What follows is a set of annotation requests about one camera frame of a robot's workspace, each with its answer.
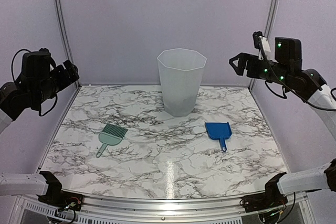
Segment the green hand brush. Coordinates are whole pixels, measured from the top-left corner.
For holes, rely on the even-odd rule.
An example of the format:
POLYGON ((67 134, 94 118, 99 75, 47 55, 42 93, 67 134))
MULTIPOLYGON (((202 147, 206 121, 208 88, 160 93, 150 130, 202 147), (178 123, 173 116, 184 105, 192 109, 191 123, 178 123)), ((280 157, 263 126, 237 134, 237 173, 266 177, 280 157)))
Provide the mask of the green hand brush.
POLYGON ((103 130, 98 134, 98 140, 101 146, 96 153, 96 158, 99 158, 108 146, 120 144, 127 131, 128 129, 126 128, 109 123, 106 124, 103 130))

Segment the blue plastic dustpan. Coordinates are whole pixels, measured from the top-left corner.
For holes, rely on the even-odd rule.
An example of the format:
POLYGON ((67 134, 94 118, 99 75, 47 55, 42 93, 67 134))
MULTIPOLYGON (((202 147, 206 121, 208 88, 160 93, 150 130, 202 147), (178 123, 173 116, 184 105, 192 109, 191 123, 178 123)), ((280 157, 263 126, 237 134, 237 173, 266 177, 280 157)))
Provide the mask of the blue plastic dustpan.
POLYGON ((226 140, 232 136, 232 130, 228 122, 205 122, 208 137, 211 140, 219 140, 222 152, 227 151, 226 140))

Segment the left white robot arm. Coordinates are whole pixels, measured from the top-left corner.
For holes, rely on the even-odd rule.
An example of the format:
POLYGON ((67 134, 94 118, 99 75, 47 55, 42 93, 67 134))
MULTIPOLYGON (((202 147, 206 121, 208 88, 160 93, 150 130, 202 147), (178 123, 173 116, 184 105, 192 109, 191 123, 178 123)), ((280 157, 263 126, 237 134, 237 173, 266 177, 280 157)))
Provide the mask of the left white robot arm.
MULTIPOLYGON (((22 69, 18 77, 1 86, 1 131, 26 110, 42 112, 48 99, 58 99, 58 93, 79 80, 78 68, 70 60, 57 65, 47 48, 38 51, 20 49, 22 69)), ((51 172, 33 174, 1 173, 1 195, 38 195, 54 205, 66 202, 61 182, 51 172)))

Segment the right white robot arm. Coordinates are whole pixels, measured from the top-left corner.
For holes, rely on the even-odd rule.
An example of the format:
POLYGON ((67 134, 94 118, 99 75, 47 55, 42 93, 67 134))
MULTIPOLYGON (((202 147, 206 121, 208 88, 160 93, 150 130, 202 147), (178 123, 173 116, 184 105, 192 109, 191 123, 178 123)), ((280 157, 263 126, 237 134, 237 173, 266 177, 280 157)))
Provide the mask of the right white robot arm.
MULTIPOLYGON (((270 60, 268 39, 260 32, 255 32, 253 40, 260 55, 241 52, 230 58, 229 65, 235 73, 281 85, 284 93, 291 92, 311 107, 329 132, 335 136, 334 90, 316 70, 302 69, 301 41, 277 37, 275 58, 270 60)), ((317 168, 274 176, 265 184, 265 192, 260 195, 260 203, 265 207, 271 207, 282 195, 322 189, 335 191, 335 160, 317 168)))

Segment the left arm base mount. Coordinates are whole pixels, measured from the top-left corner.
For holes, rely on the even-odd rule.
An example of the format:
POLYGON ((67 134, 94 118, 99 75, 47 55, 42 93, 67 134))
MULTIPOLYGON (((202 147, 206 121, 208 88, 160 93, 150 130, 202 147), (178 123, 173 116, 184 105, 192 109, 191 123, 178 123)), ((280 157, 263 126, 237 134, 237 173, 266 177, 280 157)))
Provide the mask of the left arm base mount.
POLYGON ((60 211, 75 210, 80 211, 82 207, 83 195, 71 193, 62 189, 61 182, 56 176, 48 171, 40 171, 47 184, 46 192, 38 195, 40 202, 58 207, 60 211))

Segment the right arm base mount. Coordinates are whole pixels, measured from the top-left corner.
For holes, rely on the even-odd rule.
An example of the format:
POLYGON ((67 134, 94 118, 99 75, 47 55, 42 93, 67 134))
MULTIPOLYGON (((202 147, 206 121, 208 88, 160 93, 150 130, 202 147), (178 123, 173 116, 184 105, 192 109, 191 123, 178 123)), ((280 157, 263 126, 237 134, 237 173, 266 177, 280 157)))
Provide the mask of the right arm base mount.
POLYGON ((288 202, 288 199, 280 193, 277 183, 285 174, 286 172, 282 172, 275 175, 266 182, 264 192, 243 196, 239 204, 246 212, 260 211, 281 205, 284 206, 288 202))

